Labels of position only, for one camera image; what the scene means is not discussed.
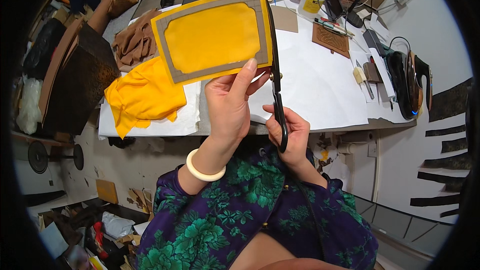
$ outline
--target floral blouse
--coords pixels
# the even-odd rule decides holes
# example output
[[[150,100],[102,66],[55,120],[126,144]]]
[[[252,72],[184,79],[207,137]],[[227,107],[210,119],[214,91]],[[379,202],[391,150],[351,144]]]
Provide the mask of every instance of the floral blouse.
[[[299,182],[271,144],[246,151],[237,150],[225,175],[194,196],[178,182],[180,166],[158,179],[139,270],[228,269],[259,231],[298,258],[373,268],[377,240],[340,180],[327,179],[327,189]]]

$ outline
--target scissors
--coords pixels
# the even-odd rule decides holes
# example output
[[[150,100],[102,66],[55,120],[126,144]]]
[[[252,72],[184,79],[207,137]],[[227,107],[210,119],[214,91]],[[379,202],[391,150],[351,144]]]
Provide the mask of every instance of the scissors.
[[[281,153],[287,149],[287,141],[289,139],[289,130],[287,129],[287,123],[285,122],[285,114],[283,113],[282,96],[280,95],[280,80],[283,75],[279,69],[279,50],[277,47],[277,35],[275,34],[275,25],[273,22],[273,14],[270,5],[267,3],[268,20],[270,22],[270,35],[272,36],[272,66],[270,67],[270,80],[272,81],[272,93],[273,93],[273,108],[275,113],[275,120],[280,124],[282,128],[282,141],[278,146],[278,150]]]

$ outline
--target bracelet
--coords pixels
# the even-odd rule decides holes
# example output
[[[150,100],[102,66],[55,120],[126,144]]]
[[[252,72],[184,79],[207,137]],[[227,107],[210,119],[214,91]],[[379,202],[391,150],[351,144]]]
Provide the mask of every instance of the bracelet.
[[[190,173],[194,177],[196,177],[196,178],[198,178],[198,179],[200,179],[201,181],[204,181],[204,182],[214,182],[214,181],[222,178],[225,174],[226,169],[227,169],[226,166],[223,166],[223,169],[220,170],[220,172],[218,172],[216,174],[212,174],[212,175],[203,174],[203,173],[199,172],[197,169],[195,169],[194,165],[192,164],[192,158],[195,155],[195,153],[197,152],[197,150],[198,150],[198,148],[192,150],[187,156],[187,169],[188,169],[188,171],[190,171]]]

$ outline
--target fingernail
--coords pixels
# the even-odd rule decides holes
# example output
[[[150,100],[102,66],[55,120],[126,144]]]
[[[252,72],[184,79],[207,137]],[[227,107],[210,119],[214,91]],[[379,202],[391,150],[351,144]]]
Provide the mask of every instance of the fingernail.
[[[257,69],[257,60],[255,58],[250,58],[245,64],[245,67],[250,71],[255,71]]]

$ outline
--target woman's right hand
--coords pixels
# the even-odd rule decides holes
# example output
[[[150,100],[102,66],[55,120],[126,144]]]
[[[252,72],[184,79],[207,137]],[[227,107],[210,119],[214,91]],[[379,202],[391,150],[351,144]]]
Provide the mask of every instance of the woman's right hand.
[[[263,110],[272,113],[265,125],[268,129],[268,138],[278,147],[282,141],[282,127],[275,120],[274,107],[271,104],[263,105]],[[285,152],[278,152],[280,159],[299,179],[326,188],[326,179],[317,172],[305,155],[310,133],[310,123],[288,107],[283,108],[283,113],[285,114],[285,122],[288,129],[288,142]]]

